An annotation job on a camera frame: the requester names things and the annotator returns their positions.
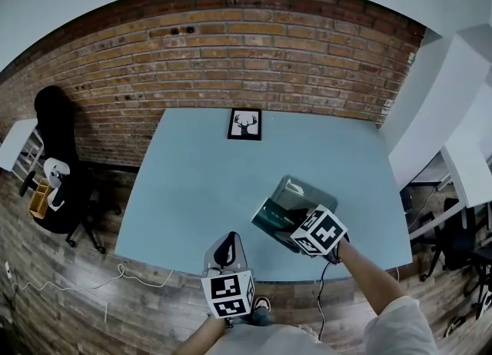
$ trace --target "shoe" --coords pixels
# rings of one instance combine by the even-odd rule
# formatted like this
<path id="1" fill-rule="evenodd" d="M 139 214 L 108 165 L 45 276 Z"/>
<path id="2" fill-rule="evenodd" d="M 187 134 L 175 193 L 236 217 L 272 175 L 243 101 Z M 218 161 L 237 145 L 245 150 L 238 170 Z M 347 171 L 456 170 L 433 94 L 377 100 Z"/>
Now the shoe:
<path id="1" fill-rule="evenodd" d="M 268 300 L 267 297 L 256 298 L 256 300 L 254 301 L 254 309 L 256 310 L 260 307 L 267 309 L 268 311 L 271 311 L 270 301 Z"/>
<path id="2" fill-rule="evenodd" d="M 466 322 L 466 317 L 456 317 L 451 322 L 450 326 L 447 327 L 446 333 L 444 333 L 444 337 L 449 337 L 458 327 L 463 325 Z"/>

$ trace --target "white sleeve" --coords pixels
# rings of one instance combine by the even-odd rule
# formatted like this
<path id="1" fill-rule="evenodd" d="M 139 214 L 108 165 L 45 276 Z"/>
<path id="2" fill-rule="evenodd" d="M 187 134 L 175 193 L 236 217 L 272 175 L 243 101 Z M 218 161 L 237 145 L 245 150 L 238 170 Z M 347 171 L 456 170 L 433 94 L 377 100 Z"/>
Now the white sleeve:
<path id="1" fill-rule="evenodd" d="M 400 297 L 386 306 L 364 331 L 367 355 L 437 355 L 418 300 Z"/>

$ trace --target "cardboard box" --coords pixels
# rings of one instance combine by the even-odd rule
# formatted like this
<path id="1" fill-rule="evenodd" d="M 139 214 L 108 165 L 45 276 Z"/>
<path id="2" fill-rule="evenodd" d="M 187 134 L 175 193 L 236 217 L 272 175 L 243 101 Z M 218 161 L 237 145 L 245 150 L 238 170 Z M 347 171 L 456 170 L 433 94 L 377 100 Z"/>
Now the cardboard box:
<path id="1" fill-rule="evenodd" d="M 29 204 L 29 213 L 33 217 L 43 219 L 48 210 L 48 196 L 53 191 L 49 185 L 48 179 L 42 178 L 36 191 L 32 194 L 31 203 Z"/>

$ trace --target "black office chair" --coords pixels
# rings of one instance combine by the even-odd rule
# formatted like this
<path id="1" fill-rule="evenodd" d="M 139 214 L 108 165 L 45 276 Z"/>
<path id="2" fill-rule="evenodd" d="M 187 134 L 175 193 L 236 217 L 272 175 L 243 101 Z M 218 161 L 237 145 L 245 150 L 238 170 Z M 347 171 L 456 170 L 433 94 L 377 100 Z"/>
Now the black office chair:
<path id="1" fill-rule="evenodd" d="M 447 198 L 444 202 L 444 210 L 447 211 L 458 202 L 458 199 Z M 463 229 L 461 212 L 446 220 L 444 229 L 434 228 L 435 239 L 425 239 L 420 237 L 418 243 L 432 244 L 434 257 L 430 264 L 427 274 L 421 276 L 421 281 L 425 281 L 434 272 L 434 268 L 439 261 L 440 253 L 444 253 L 444 270 L 457 270 L 462 267 L 470 266 L 472 258 L 470 252 L 475 249 L 475 212 L 473 208 L 467 209 L 467 229 Z"/>
<path id="2" fill-rule="evenodd" d="M 48 86 L 36 96 L 35 110 L 45 146 L 45 157 L 65 162 L 70 167 L 70 180 L 64 187 L 65 203 L 57 211 L 48 208 L 44 218 L 34 217 L 34 220 L 48 231 L 67 234 L 65 240 L 71 247 L 75 247 L 71 236 L 77 226 L 82 224 L 96 250 L 104 254 L 106 249 L 97 243 L 91 224 L 106 210 L 113 209 L 116 214 L 120 214 L 121 210 L 114 205 L 104 209 L 97 201 L 91 201 L 96 182 L 92 173 L 78 159 L 71 102 L 64 96 L 63 90 L 56 86 Z M 21 196 L 28 188 L 36 189 L 34 176 L 35 172 L 31 172 L 25 179 L 19 191 Z"/>
<path id="3" fill-rule="evenodd" d="M 471 262 L 478 273 L 478 282 L 471 290 L 465 291 L 464 296 L 469 297 L 480 287 L 480 293 L 478 294 L 478 303 L 480 303 L 483 300 L 482 294 L 486 285 L 487 289 L 492 292 L 492 246 L 486 246 L 472 251 Z"/>

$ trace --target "desk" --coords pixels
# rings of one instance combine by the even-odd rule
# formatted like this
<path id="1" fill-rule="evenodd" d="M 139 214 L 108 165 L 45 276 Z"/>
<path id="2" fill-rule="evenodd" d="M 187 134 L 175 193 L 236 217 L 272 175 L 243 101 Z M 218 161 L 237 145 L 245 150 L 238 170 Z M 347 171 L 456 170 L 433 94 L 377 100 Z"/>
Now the desk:
<path id="1" fill-rule="evenodd" d="M 256 280 L 319 280 L 325 261 L 294 254 L 251 223 L 290 174 L 335 196 L 355 246 L 388 269 L 411 262 L 400 195 L 376 127 L 366 121 L 263 112 L 262 141 L 228 140 L 229 109 L 168 109 L 123 217 L 116 254 L 201 274 L 205 251 L 241 235 Z M 340 264 L 326 278 L 347 277 Z"/>
<path id="2" fill-rule="evenodd" d="M 451 209 L 412 232 L 411 240 L 434 229 L 460 211 L 464 227 L 466 227 L 467 215 L 464 210 L 466 207 L 486 204 L 487 212 L 490 209 L 492 174 L 489 163 L 477 142 L 472 140 L 470 135 L 455 131 L 442 148 L 441 154 L 450 172 L 449 179 L 454 183 L 458 202 Z M 442 186 L 438 185 L 437 190 L 439 191 L 440 187 L 442 188 L 447 182 L 448 180 L 441 182 Z"/>
<path id="3" fill-rule="evenodd" d="M 35 165 L 42 168 L 38 161 L 44 151 L 44 146 L 41 136 L 36 131 L 37 125 L 37 118 L 16 121 L 0 146 L 0 168 L 12 172 L 21 181 L 24 179 L 15 172 L 15 165 L 18 165 L 25 174 L 31 172 Z M 32 134 L 37 140 L 30 141 Z M 29 165 L 28 169 L 22 165 L 21 161 Z"/>

